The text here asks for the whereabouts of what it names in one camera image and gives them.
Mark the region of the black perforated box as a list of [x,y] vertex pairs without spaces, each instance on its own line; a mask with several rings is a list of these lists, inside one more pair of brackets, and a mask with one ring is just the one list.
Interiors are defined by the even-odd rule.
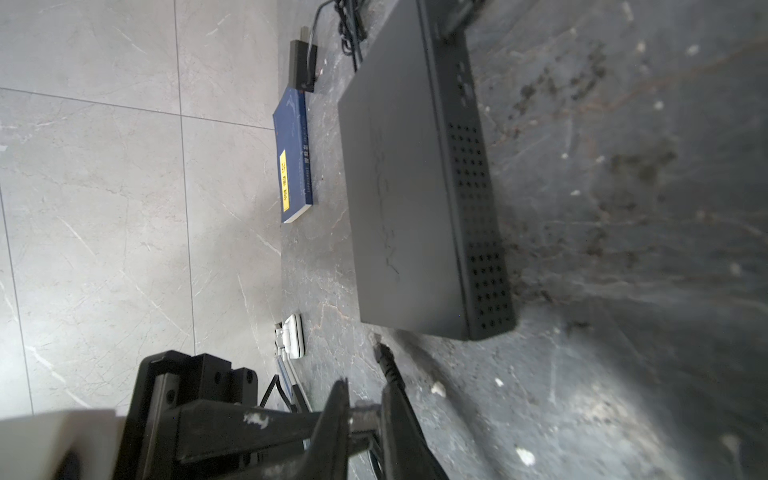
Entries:
[[463,31],[476,8],[396,3],[339,100],[366,324],[455,340],[516,325]]

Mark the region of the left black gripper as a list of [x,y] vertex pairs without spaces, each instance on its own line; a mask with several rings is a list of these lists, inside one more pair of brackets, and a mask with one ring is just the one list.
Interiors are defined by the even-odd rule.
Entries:
[[[299,412],[298,389],[285,390],[280,375],[264,392],[258,385],[255,371],[210,354],[169,350],[145,358],[115,478],[209,479],[299,453],[303,441],[309,447],[321,411]],[[267,407],[272,393],[282,401],[278,411]],[[367,447],[372,407],[350,406],[349,423],[348,457]]]

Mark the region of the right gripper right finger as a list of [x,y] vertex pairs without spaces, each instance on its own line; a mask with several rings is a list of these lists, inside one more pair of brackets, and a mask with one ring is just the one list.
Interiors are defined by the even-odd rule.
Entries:
[[382,391],[380,439],[386,479],[447,479],[429,449],[404,391],[388,384]]

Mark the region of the black adapter with thin cord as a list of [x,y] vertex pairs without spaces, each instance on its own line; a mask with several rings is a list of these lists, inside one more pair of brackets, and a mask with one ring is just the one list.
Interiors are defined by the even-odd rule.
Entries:
[[356,72],[363,61],[363,43],[368,32],[363,22],[363,7],[367,1],[321,1],[311,23],[303,27],[300,36],[289,43],[287,86],[300,92],[312,93],[321,76],[320,59],[328,46],[331,31],[343,56],[352,62]]

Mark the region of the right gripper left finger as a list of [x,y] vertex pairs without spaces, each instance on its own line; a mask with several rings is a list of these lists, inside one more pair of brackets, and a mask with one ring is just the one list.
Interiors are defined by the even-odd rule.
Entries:
[[300,457],[269,468],[270,479],[347,479],[349,447],[349,385],[334,382],[314,424],[309,447]]

